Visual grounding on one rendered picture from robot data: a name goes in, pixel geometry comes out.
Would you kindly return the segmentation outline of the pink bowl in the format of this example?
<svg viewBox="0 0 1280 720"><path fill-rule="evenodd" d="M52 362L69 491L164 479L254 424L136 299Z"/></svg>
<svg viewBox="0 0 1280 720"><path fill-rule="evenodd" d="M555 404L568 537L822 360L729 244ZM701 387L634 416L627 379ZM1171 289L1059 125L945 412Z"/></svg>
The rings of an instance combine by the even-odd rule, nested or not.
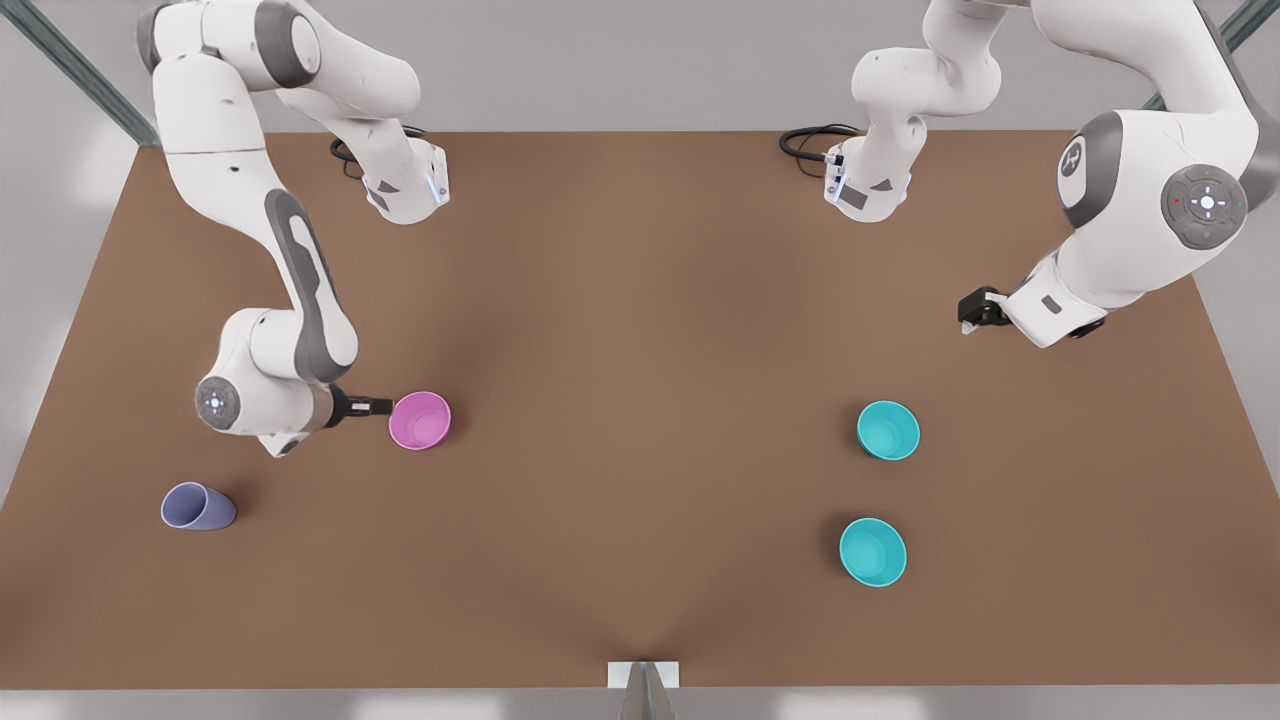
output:
<svg viewBox="0 0 1280 720"><path fill-rule="evenodd" d="M419 391L396 402L388 432L399 447L419 451L439 445L448 436L451 421L451 406L440 395Z"/></svg>

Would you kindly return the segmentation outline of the lavender blue bowl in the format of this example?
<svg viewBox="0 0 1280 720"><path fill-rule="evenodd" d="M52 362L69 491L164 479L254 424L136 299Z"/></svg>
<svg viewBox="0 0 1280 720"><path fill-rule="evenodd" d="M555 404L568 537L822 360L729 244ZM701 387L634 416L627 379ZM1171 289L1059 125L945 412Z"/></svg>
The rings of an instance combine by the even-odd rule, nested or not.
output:
<svg viewBox="0 0 1280 720"><path fill-rule="evenodd" d="M180 530L218 530L237 518L237 506L219 491L196 482L170 488L161 502L163 521Z"/></svg>

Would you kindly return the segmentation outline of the silver frame post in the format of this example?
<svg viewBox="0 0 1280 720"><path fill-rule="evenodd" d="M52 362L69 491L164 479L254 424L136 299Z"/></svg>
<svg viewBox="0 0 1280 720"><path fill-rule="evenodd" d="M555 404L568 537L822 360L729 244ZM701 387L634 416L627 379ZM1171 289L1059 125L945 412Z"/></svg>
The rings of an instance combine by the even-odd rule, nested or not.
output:
<svg viewBox="0 0 1280 720"><path fill-rule="evenodd" d="M1231 44L1197 0L1133 3L1142 6L1142 38L1135 41L1142 59L1130 67L1155 87L1144 110L1268 115L1239 69Z"/></svg>
<svg viewBox="0 0 1280 720"><path fill-rule="evenodd" d="M141 147L157 147L152 124L32 3L0 0L0 15L38 49L97 109Z"/></svg>
<svg viewBox="0 0 1280 720"><path fill-rule="evenodd" d="M620 720L678 720L668 689L680 688L676 661L608 662L611 689L622 689Z"/></svg>

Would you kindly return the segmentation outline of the teal bowl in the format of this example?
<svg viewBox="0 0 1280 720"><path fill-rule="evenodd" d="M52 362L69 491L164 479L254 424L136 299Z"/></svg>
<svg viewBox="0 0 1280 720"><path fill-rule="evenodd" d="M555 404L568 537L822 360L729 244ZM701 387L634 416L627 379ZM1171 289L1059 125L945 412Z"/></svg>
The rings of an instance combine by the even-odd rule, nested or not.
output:
<svg viewBox="0 0 1280 720"><path fill-rule="evenodd" d="M922 441L922 428L913 411L888 400L868 404L858 415L855 432L867 454L886 461L909 457Z"/></svg>
<svg viewBox="0 0 1280 720"><path fill-rule="evenodd" d="M877 518L851 521L838 539L838 559L856 582L884 588L896 583L908 566L908 548L897 529Z"/></svg>

